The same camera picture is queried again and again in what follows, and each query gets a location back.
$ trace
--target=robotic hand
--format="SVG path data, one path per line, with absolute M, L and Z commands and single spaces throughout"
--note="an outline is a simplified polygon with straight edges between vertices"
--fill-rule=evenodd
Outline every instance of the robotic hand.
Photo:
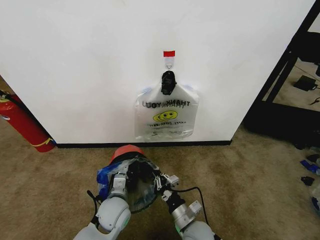
M 115 240 L 119 233 L 126 227 L 131 212 L 126 202 L 128 167 L 118 172 L 113 179 L 113 186 L 106 200 L 104 200 L 98 211 L 95 197 L 91 197 L 95 204 L 95 214 L 88 226 L 84 227 L 74 238 L 74 240 Z M 174 190 L 179 184 L 179 178 L 175 175 L 168 176 L 159 170 L 154 173 L 154 191 L 161 195 L 163 201 L 169 208 L 169 213 L 173 216 L 175 228 L 183 240 L 220 240 L 208 224 L 202 221 L 195 221 L 202 206 L 196 200 L 187 207 L 186 202 L 178 195 L 178 192 L 187 192 L 197 187 L 187 190 Z M 99 225 L 108 233 L 104 234 L 98 230 Z
M 108 198 L 104 200 L 98 211 L 95 197 L 90 191 L 95 206 L 94 216 L 88 226 L 84 227 L 74 238 L 74 240 L 115 240 L 119 233 L 128 224 L 131 212 L 127 199 L 127 180 L 128 167 L 118 172 L 113 179 L 113 187 Z M 108 232 L 104 234 L 98 230 L 99 225 Z
M 200 212 L 202 206 L 196 200 L 188 207 L 178 193 L 188 192 L 198 189 L 202 204 L 203 197 L 198 187 L 192 187 L 186 190 L 174 190 L 173 188 L 179 184 L 179 178 L 175 175 L 168 176 L 160 173 L 154 179 L 155 191 L 161 194 L 161 198 L 169 207 L 169 213 L 172 215 L 175 228 L 183 240 L 221 240 L 221 238 L 212 232 L 207 224 L 207 214 L 205 209 L 204 216 L 207 223 L 203 221 L 195 221 L 196 216 Z

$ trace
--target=fire extinguisher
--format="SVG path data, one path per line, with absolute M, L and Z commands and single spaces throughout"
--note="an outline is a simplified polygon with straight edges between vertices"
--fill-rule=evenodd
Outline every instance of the fire extinguisher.
M 53 139 L 17 95 L 0 90 L 0 116 L 39 152 L 48 152 L 55 147 Z

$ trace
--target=black clip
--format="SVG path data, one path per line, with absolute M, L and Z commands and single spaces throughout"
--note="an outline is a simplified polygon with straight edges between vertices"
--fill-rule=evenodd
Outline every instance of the black clip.
M 176 78 L 173 71 L 166 71 L 162 75 L 161 92 L 163 95 L 170 95 L 176 87 Z

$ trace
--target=white wall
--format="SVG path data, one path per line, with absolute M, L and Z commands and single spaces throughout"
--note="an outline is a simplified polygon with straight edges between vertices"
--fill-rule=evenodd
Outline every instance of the white wall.
M 53 138 L 121 143 L 136 141 L 133 106 L 163 49 L 201 96 L 184 141 L 230 140 L 314 1 L 0 3 L 0 74 Z

